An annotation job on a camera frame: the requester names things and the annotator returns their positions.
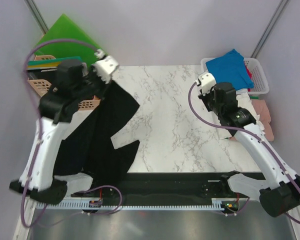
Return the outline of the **black t shirt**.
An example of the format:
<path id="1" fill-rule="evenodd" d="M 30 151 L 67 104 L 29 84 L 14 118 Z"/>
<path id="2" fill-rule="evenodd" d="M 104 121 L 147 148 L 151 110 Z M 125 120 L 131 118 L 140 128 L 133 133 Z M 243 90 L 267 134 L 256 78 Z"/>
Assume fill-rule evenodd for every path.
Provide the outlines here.
<path id="1" fill-rule="evenodd" d="M 100 185 L 114 186 L 122 181 L 135 160 L 140 141 L 115 148 L 111 138 L 139 107 L 138 102 L 113 81 L 99 106 L 61 142 L 53 175 L 82 172 Z"/>

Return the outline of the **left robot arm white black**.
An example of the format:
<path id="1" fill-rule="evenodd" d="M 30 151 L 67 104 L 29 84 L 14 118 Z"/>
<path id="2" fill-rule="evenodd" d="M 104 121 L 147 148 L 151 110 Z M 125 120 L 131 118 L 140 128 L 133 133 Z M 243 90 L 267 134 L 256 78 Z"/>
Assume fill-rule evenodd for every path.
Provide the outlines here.
<path id="1" fill-rule="evenodd" d="M 86 68 L 77 59 L 62 61 L 56 68 L 55 80 L 39 101 L 39 119 L 27 165 L 9 189 L 47 205 L 59 204 L 65 196 L 83 191 L 96 196 L 100 185 L 85 173 L 54 176 L 53 171 L 73 115 L 80 102 L 104 98 L 118 62 L 110 55 Z"/>

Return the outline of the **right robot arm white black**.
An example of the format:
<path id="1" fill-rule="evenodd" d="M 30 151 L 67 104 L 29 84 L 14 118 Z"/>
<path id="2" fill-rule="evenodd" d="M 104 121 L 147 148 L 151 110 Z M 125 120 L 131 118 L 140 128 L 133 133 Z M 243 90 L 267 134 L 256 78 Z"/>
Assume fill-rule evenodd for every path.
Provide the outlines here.
<path id="1" fill-rule="evenodd" d="M 270 146 L 253 115 L 238 105 L 232 84 L 221 82 L 205 90 L 201 83 L 195 82 L 192 87 L 200 88 L 198 98 L 220 122 L 219 125 L 206 120 L 204 123 L 228 130 L 248 151 L 264 176 L 263 180 L 257 180 L 231 172 L 219 184 L 220 193 L 225 197 L 239 193 L 256 200 L 274 218 L 300 206 L 300 175 Z"/>

